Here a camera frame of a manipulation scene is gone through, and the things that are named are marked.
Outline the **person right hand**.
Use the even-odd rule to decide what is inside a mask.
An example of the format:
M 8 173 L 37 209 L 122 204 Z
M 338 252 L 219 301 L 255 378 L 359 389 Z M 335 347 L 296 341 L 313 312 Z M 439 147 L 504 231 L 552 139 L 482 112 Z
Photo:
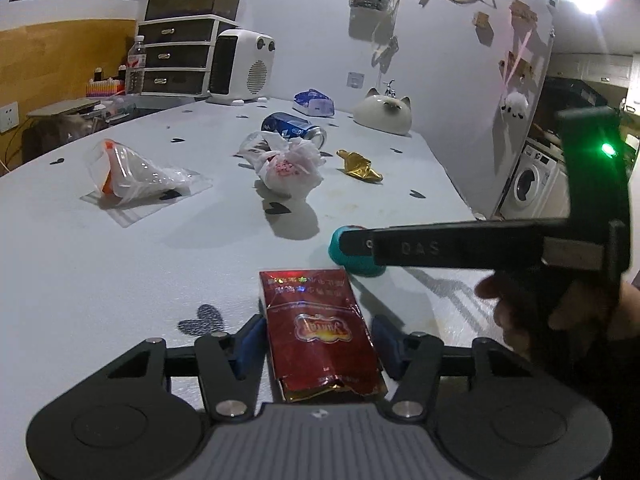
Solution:
M 475 287 L 480 299 L 496 300 L 494 321 L 502 330 L 504 343 L 521 356 L 527 356 L 532 346 L 532 329 L 525 321 L 525 312 L 534 302 L 521 294 L 504 274 L 494 273 Z M 620 282 L 618 304 L 608 309 L 606 291 L 596 283 L 575 282 L 555 303 L 549 314 L 552 330 L 605 328 L 609 340 L 632 339 L 639 335 L 639 291 Z

